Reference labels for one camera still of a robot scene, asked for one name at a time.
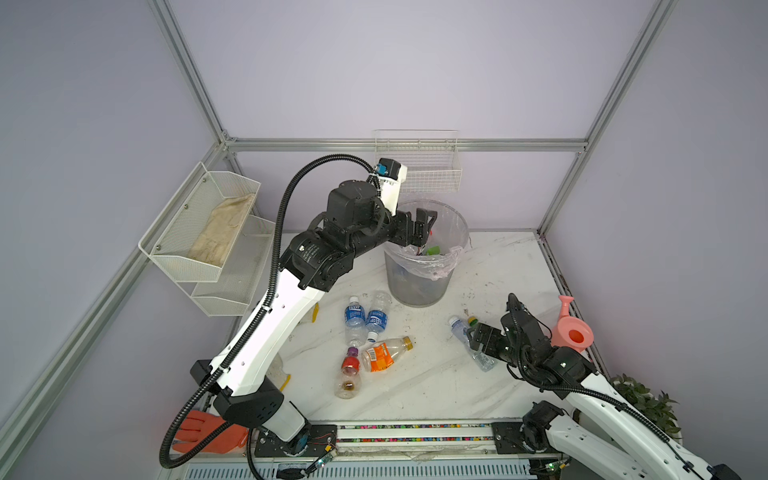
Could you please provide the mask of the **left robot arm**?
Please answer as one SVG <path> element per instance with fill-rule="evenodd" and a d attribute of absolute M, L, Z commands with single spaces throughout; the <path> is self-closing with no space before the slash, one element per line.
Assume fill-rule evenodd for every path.
<path fill-rule="evenodd" d="M 285 443 L 306 436 L 308 420 L 267 378 L 282 345 L 309 310 L 350 272 L 357 257 L 391 242 L 426 245 L 438 214 L 397 208 L 399 184 L 360 180 L 341 183 L 311 228 L 286 249 L 276 248 L 275 283 L 237 337 L 216 357 L 191 368 L 195 381 L 214 394 L 214 407 L 233 425 L 267 430 Z"/>

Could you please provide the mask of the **yellow-cap clear bottle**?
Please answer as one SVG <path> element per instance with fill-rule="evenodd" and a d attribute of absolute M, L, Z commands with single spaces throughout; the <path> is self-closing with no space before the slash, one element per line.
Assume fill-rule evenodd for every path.
<path fill-rule="evenodd" d="M 409 336 L 386 339 L 363 350 L 362 364 L 368 372 L 382 372 L 389 369 L 406 352 L 413 349 Z"/>

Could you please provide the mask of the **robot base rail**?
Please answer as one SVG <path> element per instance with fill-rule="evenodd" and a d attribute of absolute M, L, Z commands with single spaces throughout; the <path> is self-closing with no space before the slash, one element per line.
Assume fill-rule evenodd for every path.
<path fill-rule="evenodd" d="M 394 420 L 331 422 L 310 425 L 299 459 L 312 459 L 334 447 L 347 456 L 379 454 L 408 456 L 496 455 L 522 458 L 559 457 L 547 448 L 534 451 L 524 446 L 522 421 L 516 418 L 491 420 Z"/>

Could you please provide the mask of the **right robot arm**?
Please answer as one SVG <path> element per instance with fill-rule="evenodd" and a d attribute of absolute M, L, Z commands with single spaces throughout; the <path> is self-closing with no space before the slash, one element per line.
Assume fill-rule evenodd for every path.
<path fill-rule="evenodd" d="M 603 440 L 543 400 L 534 403 L 512 433 L 494 425 L 499 447 L 555 450 L 604 479 L 737 478 L 732 468 L 695 455 L 630 405 L 580 352 L 556 345 L 515 294 L 508 296 L 500 327 L 470 319 L 468 342 L 471 350 L 503 363 L 515 379 L 587 415 L 610 437 Z"/>

